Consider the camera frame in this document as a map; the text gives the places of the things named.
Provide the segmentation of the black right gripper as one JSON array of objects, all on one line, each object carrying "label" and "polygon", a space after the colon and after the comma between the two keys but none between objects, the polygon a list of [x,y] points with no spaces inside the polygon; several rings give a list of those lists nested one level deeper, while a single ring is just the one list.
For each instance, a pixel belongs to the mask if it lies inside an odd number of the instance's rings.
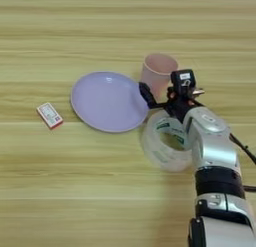
[{"label": "black right gripper", "polygon": [[180,122],[184,121],[186,114],[193,108],[203,107],[196,98],[205,93],[203,89],[193,89],[186,95],[178,95],[173,87],[167,89],[167,101],[157,103],[149,86],[146,83],[139,83],[139,91],[150,109],[163,108],[168,115],[175,116]]}]

